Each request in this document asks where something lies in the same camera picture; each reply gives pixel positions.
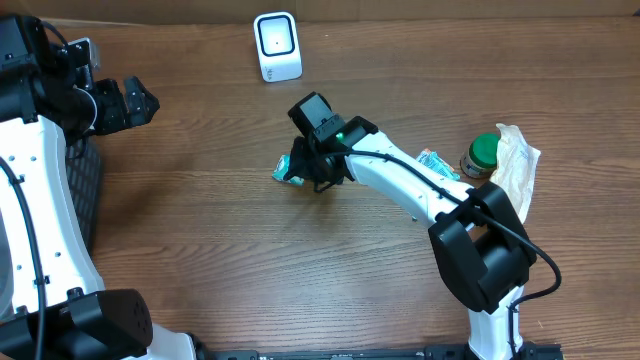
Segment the teal Kleenex tissue pack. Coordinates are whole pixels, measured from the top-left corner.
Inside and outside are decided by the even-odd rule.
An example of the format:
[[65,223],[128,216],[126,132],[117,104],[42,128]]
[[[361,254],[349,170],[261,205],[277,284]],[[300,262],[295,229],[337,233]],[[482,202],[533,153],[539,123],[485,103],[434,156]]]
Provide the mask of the teal Kleenex tissue pack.
[[296,186],[302,186],[304,184],[304,180],[300,177],[293,176],[288,180],[285,179],[285,175],[288,173],[290,165],[290,156],[282,155],[276,165],[272,173],[272,178],[281,183],[287,183]]

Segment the teal wipes packet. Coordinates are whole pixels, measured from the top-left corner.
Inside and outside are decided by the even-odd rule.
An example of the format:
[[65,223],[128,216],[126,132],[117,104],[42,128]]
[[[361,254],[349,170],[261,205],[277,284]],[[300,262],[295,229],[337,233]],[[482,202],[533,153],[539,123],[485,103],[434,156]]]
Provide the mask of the teal wipes packet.
[[460,175],[455,172],[455,169],[450,166],[446,161],[439,157],[438,153],[433,151],[430,155],[424,155],[422,152],[416,157],[416,160],[436,172],[437,174],[458,181]]

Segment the green white small bottle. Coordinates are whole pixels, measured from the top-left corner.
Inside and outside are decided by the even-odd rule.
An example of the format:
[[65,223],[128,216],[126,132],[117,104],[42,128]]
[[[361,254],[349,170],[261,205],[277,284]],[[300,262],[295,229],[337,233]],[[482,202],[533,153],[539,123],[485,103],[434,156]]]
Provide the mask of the green white small bottle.
[[497,168],[497,148],[500,137],[485,133],[476,137],[461,156],[462,172],[471,178],[490,177]]

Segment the beige snack pouch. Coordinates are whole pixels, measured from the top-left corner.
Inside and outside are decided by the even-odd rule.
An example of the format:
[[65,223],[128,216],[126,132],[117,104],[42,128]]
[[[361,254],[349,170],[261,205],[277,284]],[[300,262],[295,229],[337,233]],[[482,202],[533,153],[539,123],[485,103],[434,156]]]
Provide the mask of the beige snack pouch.
[[521,223],[525,223],[533,198],[541,151],[529,145],[516,125],[496,124],[500,133],[497,168],[490,181],[507,194]]

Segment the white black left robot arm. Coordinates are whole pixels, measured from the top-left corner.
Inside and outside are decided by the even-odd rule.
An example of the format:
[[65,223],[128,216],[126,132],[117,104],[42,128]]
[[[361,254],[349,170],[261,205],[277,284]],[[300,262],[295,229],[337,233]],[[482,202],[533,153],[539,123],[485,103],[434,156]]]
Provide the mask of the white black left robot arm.
[[1,19],[1,221],[12,265],[12,359],[204,359],[192,334],[155,324],[134,289],[105,287],[82,237],[68,149],[149,123],[136,77],[95,80],[93,43],[28,15]]

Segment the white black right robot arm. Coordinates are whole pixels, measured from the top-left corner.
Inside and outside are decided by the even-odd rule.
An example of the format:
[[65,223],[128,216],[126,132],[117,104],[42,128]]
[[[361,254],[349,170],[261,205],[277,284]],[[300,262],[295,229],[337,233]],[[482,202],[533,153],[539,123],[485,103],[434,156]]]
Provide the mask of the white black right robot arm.
[[362,359],[560,359],[558,344],[523,340],[522,303],[555,292],[559,267],[528,237],[506,192],[448,179],[398,148],[363,117],[349,121],[311,92],[288,112],[300,132],[286,179],[310,180],[322,193],[350,180],[393,200],[428,230],[440,277],[468,310],[463,344],[369,350]]

